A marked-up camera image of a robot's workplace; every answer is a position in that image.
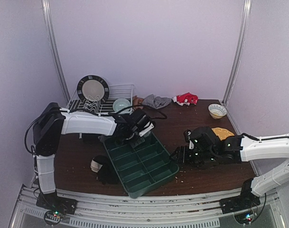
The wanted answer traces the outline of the black underwear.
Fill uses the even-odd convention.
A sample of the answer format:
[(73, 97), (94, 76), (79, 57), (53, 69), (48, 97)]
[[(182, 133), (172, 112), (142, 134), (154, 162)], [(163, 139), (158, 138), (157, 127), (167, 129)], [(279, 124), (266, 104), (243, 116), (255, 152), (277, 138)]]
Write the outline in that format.
[(98, 180), (103, 184), (116, 185), (119, 183), (119, 177), (110, 161), (110, 159), (103, 155), (98, 155), (93, 158), (96, 162), (102, 164), (102, 168), (97, 173)]

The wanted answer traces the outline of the green compartment tray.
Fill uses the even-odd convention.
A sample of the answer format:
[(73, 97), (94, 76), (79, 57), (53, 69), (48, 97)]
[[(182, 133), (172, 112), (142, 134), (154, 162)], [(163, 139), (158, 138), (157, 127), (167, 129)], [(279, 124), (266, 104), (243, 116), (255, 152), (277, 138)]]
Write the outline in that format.
[(169, 182), (179, 171), (176, 162), (153, 133), (131, 142), (120, 143), (115, 137), (103, 142), (106, 153), (129, 197), (136, 199)]

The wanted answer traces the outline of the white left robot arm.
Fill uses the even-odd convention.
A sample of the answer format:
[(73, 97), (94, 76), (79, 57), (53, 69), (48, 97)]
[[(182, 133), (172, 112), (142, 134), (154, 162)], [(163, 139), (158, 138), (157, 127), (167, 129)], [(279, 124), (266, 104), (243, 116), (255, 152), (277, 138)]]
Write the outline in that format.
[(120, 141), (138, 140), (154, 127), (153, 118), (142, 109), (131, 114), (117, 112), (99, 114), (82, 109), (66, 109), (58, 103), (50, 103), (33, 121), (34, 171), (39, 181), (37, 206), (45, 208), (43, 219), (49, 225), (57, 225), (67, 214), (74, 214), (77, 201), (59, 197), (54, 179), (54, 159), (62, 135), (81, 133), (114, 136)]

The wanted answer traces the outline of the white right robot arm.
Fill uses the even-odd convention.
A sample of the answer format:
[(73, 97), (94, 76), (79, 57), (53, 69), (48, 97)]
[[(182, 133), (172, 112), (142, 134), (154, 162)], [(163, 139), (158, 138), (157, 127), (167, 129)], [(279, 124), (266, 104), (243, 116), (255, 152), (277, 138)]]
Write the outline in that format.
[(260, 198), (268, 191), (289, 181), (289, 133), (265, 137), (242, 133), (222, 138), (210, 127), (198, 127), (193, 131), (186, 130), (184, 138), (187, 145), (178, 147), (169, 158), (177, 164), (189, 164), (199, 169), (218, 164), (285, 159), (269, 172), (246, 180), (238, 196), (221, 199), (224, 214), (259, 205)]

